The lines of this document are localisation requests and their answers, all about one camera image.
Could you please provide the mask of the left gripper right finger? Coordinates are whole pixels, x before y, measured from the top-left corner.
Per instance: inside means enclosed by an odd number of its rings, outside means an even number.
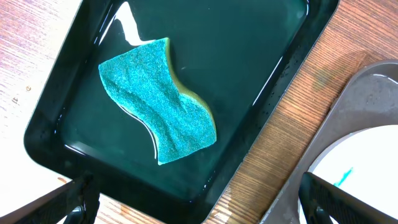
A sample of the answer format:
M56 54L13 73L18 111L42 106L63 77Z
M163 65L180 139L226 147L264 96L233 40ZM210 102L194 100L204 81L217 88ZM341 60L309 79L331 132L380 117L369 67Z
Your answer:
M397 224L397 219L347 194L311 172L303 173L298 197L308 224L332 224L333 220L340 224Z

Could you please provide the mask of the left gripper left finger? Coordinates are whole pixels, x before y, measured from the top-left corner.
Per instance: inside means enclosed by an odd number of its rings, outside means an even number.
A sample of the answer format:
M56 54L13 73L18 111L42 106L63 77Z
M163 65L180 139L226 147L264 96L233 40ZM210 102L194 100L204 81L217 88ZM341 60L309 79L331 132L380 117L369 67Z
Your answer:
M1 217L1 223L94 224L100 201L93 174L83 174L31 203Z

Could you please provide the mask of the teal scrub sponge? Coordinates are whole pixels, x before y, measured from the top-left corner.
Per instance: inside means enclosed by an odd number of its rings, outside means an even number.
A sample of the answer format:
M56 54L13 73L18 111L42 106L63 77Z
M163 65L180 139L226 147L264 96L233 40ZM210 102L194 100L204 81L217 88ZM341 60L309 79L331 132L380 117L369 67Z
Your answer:
M210 107L177 78L168 37L115 56L98 70L108 96L153 134L158 164L216 142Z

